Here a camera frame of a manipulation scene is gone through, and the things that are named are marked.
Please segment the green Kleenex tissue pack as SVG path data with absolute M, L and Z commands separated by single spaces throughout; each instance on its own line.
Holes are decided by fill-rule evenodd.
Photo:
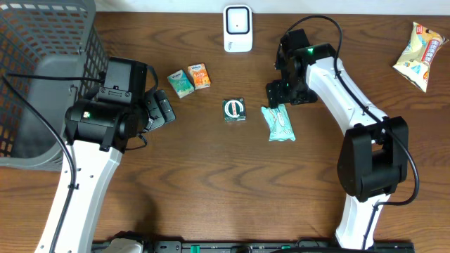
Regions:
M 171 74 L 167 79 L 179 98 L 183 98 L 195 91 L 192 83 L 183 70 Z

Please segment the teal wet wipes pack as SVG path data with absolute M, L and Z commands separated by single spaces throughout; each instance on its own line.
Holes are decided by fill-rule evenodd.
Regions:
M 269 141 L 295 141 L 295 134 L 284 104 L 277 108 L 261 107 L 262 114 L 269 127 Z

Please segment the dark green Zam-Buk tin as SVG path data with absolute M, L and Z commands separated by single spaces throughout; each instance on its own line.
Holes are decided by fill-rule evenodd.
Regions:
M 246 120 L 246 109 L 244 98 L 224 99 L 222 111 L 225 122 L 236 122 Z

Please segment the orange Kleenex tissue pack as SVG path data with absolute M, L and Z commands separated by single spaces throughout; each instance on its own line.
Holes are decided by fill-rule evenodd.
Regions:
M 195 90 L 210 87 L 211 81 L 204 63 L 188 66 Z

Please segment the yellow snack chip bag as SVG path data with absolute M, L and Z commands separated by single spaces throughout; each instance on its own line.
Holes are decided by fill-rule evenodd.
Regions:
M 431 63 L 438 50 L 448 41 L 441 34 L 413 22 L 408 45 L 392 67 L 425 93 L 428 87 Z

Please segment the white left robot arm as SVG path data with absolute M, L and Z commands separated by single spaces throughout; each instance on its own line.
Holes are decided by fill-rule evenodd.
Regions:
M 65 153 L 60 180 L 37 252 L 90 252 L 108 185 L 128 141 L 175 120 L 154 68 L 110 58 L 98 93 L 65 113 Z

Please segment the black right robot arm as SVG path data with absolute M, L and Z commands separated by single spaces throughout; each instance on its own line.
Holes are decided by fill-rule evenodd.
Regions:
M 339 246 L 368 250 L 382 204 L 407 177 L 409 128 L 402 117 L 388 117 L 352 81 L 330 44 L 312 45 L 304 30 L 286 32 L 275 67 L 281 78 L 266 85 L 269 107 L 279 123 L 289 103 L 322 100 L 344 136 L 337 174 L 346 192 L 335 232 Z

